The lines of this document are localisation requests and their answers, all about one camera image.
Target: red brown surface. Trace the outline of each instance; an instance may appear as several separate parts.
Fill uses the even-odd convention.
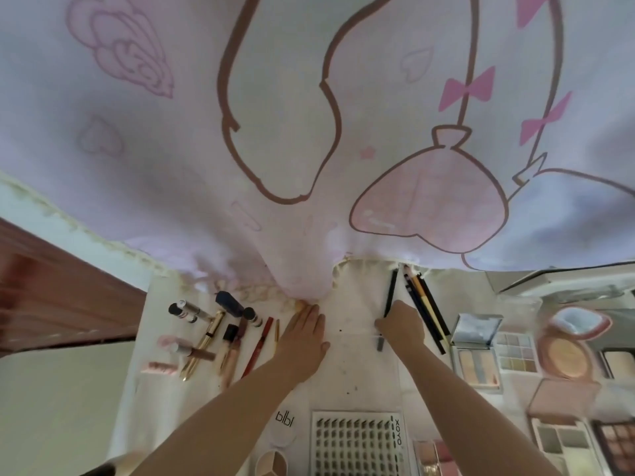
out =
[[[0,357],[134,336],[146,294],[0,219]]]

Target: person's left arm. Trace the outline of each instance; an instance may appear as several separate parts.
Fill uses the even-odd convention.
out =
[[[311,377],[329,348],[324,314],[295,314],[274,357],[181,424],[132,476],[235,476],[284,398]]]

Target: bow print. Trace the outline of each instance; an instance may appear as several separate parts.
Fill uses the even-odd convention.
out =
[[[516,26],[524,28],[547,0],[516,0]]]
[[[441,95],[439,111],[444,111],[454,102],[460,100],[463,95],[472,95],[480,101],[488,101],[491,98],[491,90],[494,87],[495,71],[495,66],[489,67],[487,70],[482,72],[480,76],[473,79],[472,83],[468,86],[465,86],[456,79],[448,79],[445,82],[445,88],[443,89],[443,94]]]
[[[524,145],[527,141],[533,137],[541,127],[544,127],[547,124],[552,124],[553,122],[557,122],[562,118],[565,114],[565,109],[567,108],[567,103],[569,103],[569,99],[571,98],[571,93],[567,93],[564,98],[558,102],[558,104],[551,109],[549,114],[543,119],[528,119],[523,121],[521,124],[520,130],[520,145]]]

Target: red eyeliner pencil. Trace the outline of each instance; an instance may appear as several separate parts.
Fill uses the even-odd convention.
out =
[[[262,350],[263,345],[265,345],[265,339],[267,338],[267,334],[269,334],[269,329],[271,329],[271,324],[273,324],[274,318],[269,317],[267,322],[265,323],[265,328],[262,329],[262,336],[260,336],[260,341],[256,344],[256,349],[253,350],[249,362],[247,363],[247,367],[244,368],[244,372],[242,373],[241,379],[249,374],[253,367],[256,365],[256,361],[258,360],[258,356],[260,355],[260,351]]]

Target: pink star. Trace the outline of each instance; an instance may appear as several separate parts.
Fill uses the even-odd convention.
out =
[[[371,147],[370,145],[367,146],[366,148],[362,148],[360,150],[360,159],[362,160],[372,160],[375,158],[375,152],[376,150]]]

